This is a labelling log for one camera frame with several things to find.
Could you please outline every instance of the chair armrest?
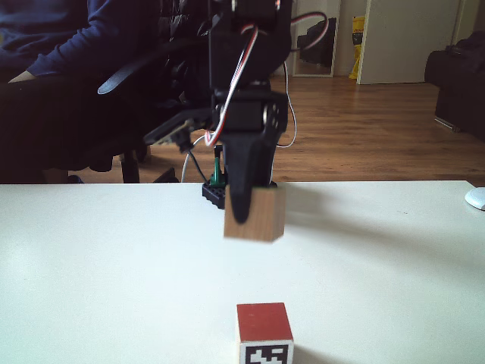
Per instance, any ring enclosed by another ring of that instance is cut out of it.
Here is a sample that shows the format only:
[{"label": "chair armrest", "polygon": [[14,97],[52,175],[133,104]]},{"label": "chair armrest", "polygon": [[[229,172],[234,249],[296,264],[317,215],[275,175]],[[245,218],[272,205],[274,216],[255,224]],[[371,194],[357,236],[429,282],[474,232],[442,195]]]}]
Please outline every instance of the chair armrest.
[{"label": "chair armrest", "polygon": [[99,95],[110,93],[131,77],[137,75],[142,69],[167,57],[171,53],[179,52],[190,47],[203,46],[208,44],[207,37],[199,39],[178,39],[159,46],[153,52],[147,53],[135,61],[123,66],[118,72],[104,82],[98,89]]}]

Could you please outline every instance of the mirror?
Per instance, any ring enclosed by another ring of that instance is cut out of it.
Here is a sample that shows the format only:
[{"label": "mirror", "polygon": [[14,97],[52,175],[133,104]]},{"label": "mirror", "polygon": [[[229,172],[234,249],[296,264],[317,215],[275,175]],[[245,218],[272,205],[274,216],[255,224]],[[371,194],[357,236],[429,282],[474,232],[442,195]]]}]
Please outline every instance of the mirror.
[{"label": "mirror", "polygon": [[[294,14],[323,11],[329,19],[325,37],[310,49],[293,54],[293,75],[302,77],[333,77],[336,33],[339,27],[340,0],[296,0]],[[320,17],[313,17],[295,25],[293,48],[304,48],[318,38],[325,26]]]}]

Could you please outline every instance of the white mouse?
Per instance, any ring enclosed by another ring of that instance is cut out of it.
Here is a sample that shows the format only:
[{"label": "white mouse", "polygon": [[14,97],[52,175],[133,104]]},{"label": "white mouse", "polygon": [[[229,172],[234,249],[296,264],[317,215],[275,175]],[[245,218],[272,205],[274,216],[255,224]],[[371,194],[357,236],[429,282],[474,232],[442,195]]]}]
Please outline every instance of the white mouse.
[{"label": "white mouse", "polygon": [[485,187],[475,188],[465,196],[467,202],[479,210],[485,211]]}]

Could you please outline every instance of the yellow object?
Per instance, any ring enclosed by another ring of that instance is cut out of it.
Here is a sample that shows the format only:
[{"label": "yellow object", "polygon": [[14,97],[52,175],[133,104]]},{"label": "yellow object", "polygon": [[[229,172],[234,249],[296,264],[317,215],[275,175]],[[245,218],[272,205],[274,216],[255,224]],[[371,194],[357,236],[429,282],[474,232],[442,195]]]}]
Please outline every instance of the yellow object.
[{"label": "yellow object", "polygon": [[355,65],[349,78],[357,80],[358,67],[361,64],[362,38],[364,38],[365,17],[354,17],[352,22],[352,40],[355,47]]}]

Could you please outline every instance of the wooden block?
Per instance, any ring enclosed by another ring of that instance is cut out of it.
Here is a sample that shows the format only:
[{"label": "wooden block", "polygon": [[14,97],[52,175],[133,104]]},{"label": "wooden block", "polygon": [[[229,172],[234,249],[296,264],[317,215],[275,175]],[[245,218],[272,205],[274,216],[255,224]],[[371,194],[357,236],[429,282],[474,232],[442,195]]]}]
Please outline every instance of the wooden block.
[{"label": "wooden block", "polygon": [[224,236],[275,241],[285,231],[286,191],[281,188],[253,188],[249,217],[239,224],[233,215],[230,187],[226,187]]},{"label": "wooden block", "polygon": [[292,364],[293,335],[284,303],[237,305],[239,364]]}]

